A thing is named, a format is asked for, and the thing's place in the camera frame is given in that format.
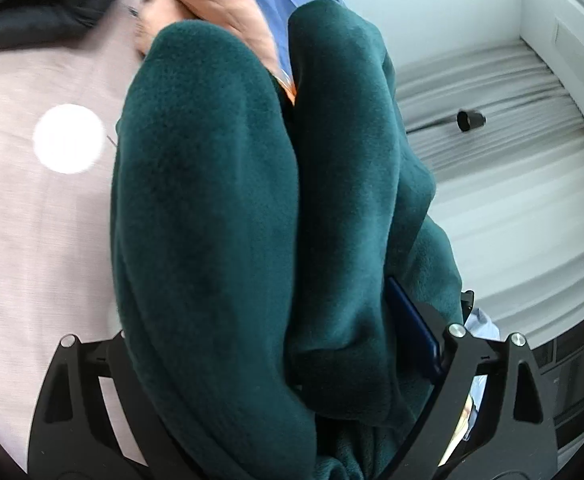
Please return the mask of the person right hand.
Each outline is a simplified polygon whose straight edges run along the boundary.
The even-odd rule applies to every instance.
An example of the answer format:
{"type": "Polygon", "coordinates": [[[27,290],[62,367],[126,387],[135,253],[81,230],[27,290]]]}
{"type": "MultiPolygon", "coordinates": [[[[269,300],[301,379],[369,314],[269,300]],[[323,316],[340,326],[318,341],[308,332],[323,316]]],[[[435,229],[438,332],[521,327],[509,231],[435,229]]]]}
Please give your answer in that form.
{"type": "Polygon", "coordinates": [[[273,76],[283,77],[275,37],[256,0],[143,0],[136,18],[137,51],[146,55],[159,32],[187,20],[225,29],[243,41],[273,76]]]}

